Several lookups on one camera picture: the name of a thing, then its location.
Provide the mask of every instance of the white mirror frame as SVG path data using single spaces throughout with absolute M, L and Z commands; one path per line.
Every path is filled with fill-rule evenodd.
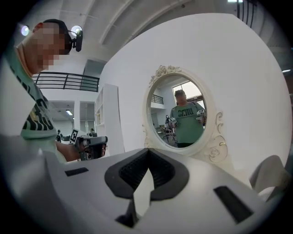
M 171 75 L 185 77 L 192 81 L 201 91 L 207 110 L 206 127 L 202 136 L 193 145 L 186 148 L 176 148 L 165 143 L 155 129 L 151 120 L 151 99 L 155 89 Z M 228 148 L 222 136 L 223 112 L 217 111 L 213 96 L 207 85 L 195 74 L 180 67 L 160 66 L 149 83 L 143 101 L 143 127 L 146 133 L 145 147 L 172 151 L 185 156 L 201 159 L 209 163 L 217 164 L 227 159 Z

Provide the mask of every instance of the white shelf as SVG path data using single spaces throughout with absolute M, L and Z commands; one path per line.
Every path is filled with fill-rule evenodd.
M 124 143 L 119 117 L 118 87 L 105 84 L 95 102 L 97 136 L 107 136 L 107 156 L 124 153 Z

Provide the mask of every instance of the balcony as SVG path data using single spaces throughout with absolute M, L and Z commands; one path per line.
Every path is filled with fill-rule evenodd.
M 163 98 L 155 94 L 152 95 L 152 102 L 164 105 Z
M 98 92 L 99 78 L 63 72 L 40 72 L 33 76 L 40 89 L 69 89 Z
M 163 98 L 158 95 L 153 94 L 151 108 L 165 109 Z

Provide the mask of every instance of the mirror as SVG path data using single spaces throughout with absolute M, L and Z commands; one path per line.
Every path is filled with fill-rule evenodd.
M 153 130 L 166 144 L 185 148 L 195 143 L 206 125 L 206 104 L 196 84 L 170 75 L 152 93 Z

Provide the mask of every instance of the person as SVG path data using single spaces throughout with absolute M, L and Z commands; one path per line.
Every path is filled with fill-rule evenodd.
M 167 126 L 169 125 L 169 115 L 166 115 L 165 124 L 166 124 Z
M 57 131 L 56 141 L 61 142 L 62 134 L 60 134 L 60 130 Z
M 63 137 L 63 135 L 62 135 L 60 129 L 58 129 L 57 134 L 60 134 L 60 136 Z
M 30 146 L 54 153 L 62 163 L 79 159 L 79 152 L 72 144 L 55 141 L 56 128 L 48 111 L 48 100 L 34 83 L 32 75 L 53 65 L 59 55 L 69 54 L 71 47 L 72 40 L 65 23 L 50 19 L 38 23 L 18 46 L 15 47 L 11 40 L 4 54 L 15 78 L 36 102 L 23 125 L 21 136 Z
M 203 133 L 203 123 L 196 120 L 197 112 L 204 108 L 196 101 L 187 102 L 183 90 L 175 91 L 178 105 L 172 108 L 170 117 L 177 120 L 176 139 L 178 148 L 184 148 L 196 142 Z

